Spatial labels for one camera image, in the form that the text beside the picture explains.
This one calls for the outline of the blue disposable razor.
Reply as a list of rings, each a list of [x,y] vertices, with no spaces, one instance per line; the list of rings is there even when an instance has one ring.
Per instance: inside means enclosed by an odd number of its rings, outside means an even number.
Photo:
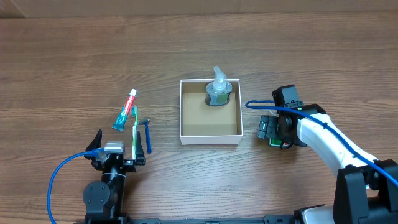
[[[145,127],[145,136],[146,136],[146,146],[147,146],[147,153],[152,153],[152,144],[150,138],[150,131],[149,131],[149,123],[150,119],[145,119],[138,122],[138,125],[143,125]]]

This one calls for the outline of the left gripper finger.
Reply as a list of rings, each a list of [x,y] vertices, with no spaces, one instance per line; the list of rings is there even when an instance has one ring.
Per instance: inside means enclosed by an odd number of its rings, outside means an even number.
[[[87,156],[96,156],[101,150],[102,130],[99,129],[92,142],[86,148]]]
[[[136,146],[135,146],[135,165],[144,165],[146,163],[144,150],[141,144],[141,134],[140,131],[137,132],[136,136]]]

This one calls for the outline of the red green toothpaste tube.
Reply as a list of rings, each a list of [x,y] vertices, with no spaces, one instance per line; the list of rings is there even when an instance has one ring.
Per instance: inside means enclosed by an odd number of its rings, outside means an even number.
[[[124,126],[127,120],[128,115],[131,112],[131,108],[133,106],[133,103],[136,99],[136,95],[137,95],[137,90],[136,89],[132,89],[129,92],[129,95],[115,121],[115,123],[113,124],[113,129],[116,129],[118,131],[123,131],[124,130]]]

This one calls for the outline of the white cardboard box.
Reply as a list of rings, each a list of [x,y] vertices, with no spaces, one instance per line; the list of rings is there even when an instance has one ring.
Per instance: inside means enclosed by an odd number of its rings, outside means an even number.
[[[233,86],[229,103],[208,106],[206,86],[210,79],[180,81],[180,130],[183,145],[238,145],[243,137],[240,80]]]

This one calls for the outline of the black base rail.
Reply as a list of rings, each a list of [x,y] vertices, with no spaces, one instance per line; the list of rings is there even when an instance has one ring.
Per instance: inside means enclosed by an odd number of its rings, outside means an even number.
[[[160,220],[160,219],[131,219],[126,220],[94,220],[83,221],[83,223],[100,224],[291,224],[296,223],[292,215],[266,215],[260,218],[221,218],[221,219],[182,219],[182,220]]]

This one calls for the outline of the clear soap pump bottle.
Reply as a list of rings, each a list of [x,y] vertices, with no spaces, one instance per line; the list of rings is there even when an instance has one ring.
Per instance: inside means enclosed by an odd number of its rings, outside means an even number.
[[[207,84],[205,103],[208,106],[224,106],[229,103],[229,96],[233,90],[232,84],[228,81],[226,74],[219,68],[213,67],[214,80]]]

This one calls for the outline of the green white toothbrush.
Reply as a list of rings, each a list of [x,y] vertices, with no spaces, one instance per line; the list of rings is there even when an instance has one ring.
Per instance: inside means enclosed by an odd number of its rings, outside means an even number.
[[[136,160],[136,139],[137,139],[137,125],[138,125],[138,107],[134,105],[131,109],[131,115],[134,118],[134,124],[132,126],[132,160]]]

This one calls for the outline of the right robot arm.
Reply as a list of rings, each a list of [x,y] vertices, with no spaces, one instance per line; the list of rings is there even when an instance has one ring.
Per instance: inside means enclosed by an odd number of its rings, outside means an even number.
[[[336,177],[332,206],[298,209],[289,223],[397,223],[397,162],[362,150],[316,104],[254,100],[245,106],[278,114],[262,116],[260,138],[280,141],[281,149],[311,147]]]

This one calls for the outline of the green white packet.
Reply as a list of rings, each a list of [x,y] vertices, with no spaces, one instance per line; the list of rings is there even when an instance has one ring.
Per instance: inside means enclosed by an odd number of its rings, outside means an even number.
[[[281,140],[278,139],[269,139],[269,146],[286,148],[287,146],[289,146],[289,143],[282,142]]]

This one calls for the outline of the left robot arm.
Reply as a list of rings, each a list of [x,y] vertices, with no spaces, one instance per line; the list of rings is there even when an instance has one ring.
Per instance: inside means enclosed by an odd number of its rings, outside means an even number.
[[[130,216],[122,211],[126,174],[135,172],[136,166],[146,163],[139,131],[133,134],[132,158],[126,159],[122,141],[109,141],[101,147],[102,130],[99,130],[88,145],[86,159],[102,172],[101,180],[94,181],[83,191],[86,205],[85,223],[132,223]]]

